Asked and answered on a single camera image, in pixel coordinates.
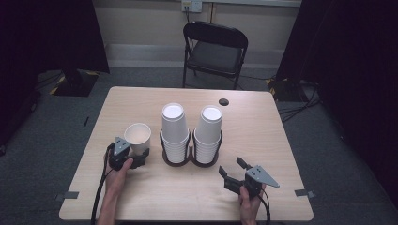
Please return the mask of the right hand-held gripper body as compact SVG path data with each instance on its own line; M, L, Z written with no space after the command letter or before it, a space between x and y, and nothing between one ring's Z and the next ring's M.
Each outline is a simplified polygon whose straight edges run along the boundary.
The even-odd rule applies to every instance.
M249 192L250 198L260 194L262 185L279 188L279 183L261 166L256 165L245 172L244 186Z

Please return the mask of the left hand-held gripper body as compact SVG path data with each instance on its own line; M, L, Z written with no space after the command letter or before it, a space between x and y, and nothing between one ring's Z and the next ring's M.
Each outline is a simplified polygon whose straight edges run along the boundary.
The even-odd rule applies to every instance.
M129 157L130 143L120 137L116 137L115 141L108 146L107 151L109 166L119 171Z

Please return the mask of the single white paper cup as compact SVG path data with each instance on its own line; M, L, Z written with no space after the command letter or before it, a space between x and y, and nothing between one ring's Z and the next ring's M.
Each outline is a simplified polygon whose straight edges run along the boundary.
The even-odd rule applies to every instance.
M124 138L130 144L130 156L141 156L150 148L151 129L144 123L135 123L125 130Z

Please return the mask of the black double cup holder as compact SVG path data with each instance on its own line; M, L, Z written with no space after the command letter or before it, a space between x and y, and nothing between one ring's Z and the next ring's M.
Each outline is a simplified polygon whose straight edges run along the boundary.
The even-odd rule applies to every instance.
M219 139L212 144L204 144L196 137L195 130L188 131L187 136L181 142L169 142L164 139L162 130L160 132L162 157L166 164L173 167L180 167L188 162L194 163L199 167L211 167L219 156L222 145L222 131Z

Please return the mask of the stack of white paper cups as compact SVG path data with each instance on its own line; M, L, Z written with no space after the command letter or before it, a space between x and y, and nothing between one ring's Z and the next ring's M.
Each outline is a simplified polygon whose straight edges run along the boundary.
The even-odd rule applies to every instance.
M183 107L166 104L162 109L161 141L169 162L179 164L186 160L190 135Z
M222 141L222 111L218 107L207 105L202 109L193 138L196 161L212 162Z

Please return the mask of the person's right hand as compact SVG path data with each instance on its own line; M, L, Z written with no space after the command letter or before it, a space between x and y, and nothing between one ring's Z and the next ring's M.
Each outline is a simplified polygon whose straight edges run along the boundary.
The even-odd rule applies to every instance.
M255 220L261 204L258 197L250 198L248 190L243 186L240 188L238 195L240 221L242 220Z

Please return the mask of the person's left hand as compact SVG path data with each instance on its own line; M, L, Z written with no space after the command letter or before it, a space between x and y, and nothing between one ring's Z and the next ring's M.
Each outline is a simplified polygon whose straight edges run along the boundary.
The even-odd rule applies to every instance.
M117 198L120 195L125 184L127 172L130 169L132 162L133 159L128 158L119 171L113 170L110 166L106 167L106 196L113 196Z

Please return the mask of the grey tape strip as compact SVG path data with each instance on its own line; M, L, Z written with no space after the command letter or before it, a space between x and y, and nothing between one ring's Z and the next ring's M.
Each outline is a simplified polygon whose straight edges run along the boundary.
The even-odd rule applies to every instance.
M65 199L77 199L79 196L78 191L66 191L63 193L56 194L54 200L57 202L63 202Z
M312 190L306 190L306 189L296 189L295 194L297 197L307 196L309 199L315 197L315 193Z

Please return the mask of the black folding chair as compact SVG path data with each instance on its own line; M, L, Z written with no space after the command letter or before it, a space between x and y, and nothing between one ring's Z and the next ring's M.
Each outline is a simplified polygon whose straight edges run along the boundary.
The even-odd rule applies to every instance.
M182 86L187 70L234 80L237 88L249 41L238 29L211 22L188 22L183 27L185 52Z

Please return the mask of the black curtain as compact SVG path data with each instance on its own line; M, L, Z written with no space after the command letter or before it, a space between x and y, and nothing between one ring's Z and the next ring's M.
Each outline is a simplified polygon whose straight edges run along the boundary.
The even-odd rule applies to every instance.
M109 70L93 0L0 0L0 146L48 70Z
M398 206L398 0L302 0L276 77L318 84Z

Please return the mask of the black stand base plate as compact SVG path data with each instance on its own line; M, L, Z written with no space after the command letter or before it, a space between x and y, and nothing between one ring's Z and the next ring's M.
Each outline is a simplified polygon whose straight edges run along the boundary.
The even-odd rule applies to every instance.
M51 95L64 97L88 97L99 74L91 71L67 71L50 91Z
M266 80L269 92L276 101L300 101L299 85L287 79L277 81L275 78Z

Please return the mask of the white wall socket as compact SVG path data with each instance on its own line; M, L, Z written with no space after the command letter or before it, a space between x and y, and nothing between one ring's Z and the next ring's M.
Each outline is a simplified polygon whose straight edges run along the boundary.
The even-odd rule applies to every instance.
M183 12L201 13L203 3L197 0L181 0L181 10Z

